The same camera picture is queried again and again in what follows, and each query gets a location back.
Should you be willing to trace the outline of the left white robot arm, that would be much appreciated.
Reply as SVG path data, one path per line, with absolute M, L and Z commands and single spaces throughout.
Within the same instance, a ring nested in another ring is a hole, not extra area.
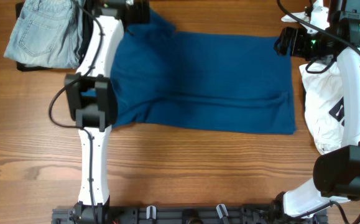
M 127 26 L 150 21 L 148 1 L 96 1 L 88 13 L 93 30 L 85 57 L 65 77 L 70 116 L 81 141 L 81 189 L 73 208 L 55 209 L 52 223 L 111 223 L 107 176 L 109 135 L 118 117 L 110 80 L 112 63 Z

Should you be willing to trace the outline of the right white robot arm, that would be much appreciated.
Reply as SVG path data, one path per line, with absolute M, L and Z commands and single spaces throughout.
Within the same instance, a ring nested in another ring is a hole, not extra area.
M 320 156 L 312 178 L 270 204 L 270 223 L 312 221 L 331 206 L 360 200 L 360 1 L 311 1 L 299 29 L 286 27 L 274 45 L 279 55 L 337 65 L 343 84 L 341 146 Z

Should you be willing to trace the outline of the blue t-shirt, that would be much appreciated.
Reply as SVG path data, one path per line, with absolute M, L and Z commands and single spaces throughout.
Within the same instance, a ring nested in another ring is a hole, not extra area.
M 149 23 L 129 26 L 112 63 L 116 126 L 293 134 L 292 63 L 275 41 L 181 32 L 151 12 Z

